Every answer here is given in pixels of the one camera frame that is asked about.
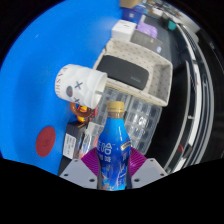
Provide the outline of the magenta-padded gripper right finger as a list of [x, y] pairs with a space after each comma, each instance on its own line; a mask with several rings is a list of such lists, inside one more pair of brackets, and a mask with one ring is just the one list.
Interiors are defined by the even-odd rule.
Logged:
[[136, 149], [131, 149], [128, 161], [127, 189], [141, 188], [166, 175], [167, 173], [155, 158], [147, 159]]

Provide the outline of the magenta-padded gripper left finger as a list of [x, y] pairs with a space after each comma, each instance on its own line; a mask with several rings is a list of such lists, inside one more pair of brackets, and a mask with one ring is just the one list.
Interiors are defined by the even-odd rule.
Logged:
[[62, 171], [60, 177], [84, 188], [96, 189], [100, 164], [97, 150], [91, 149], [81, 159], [73, 159]]

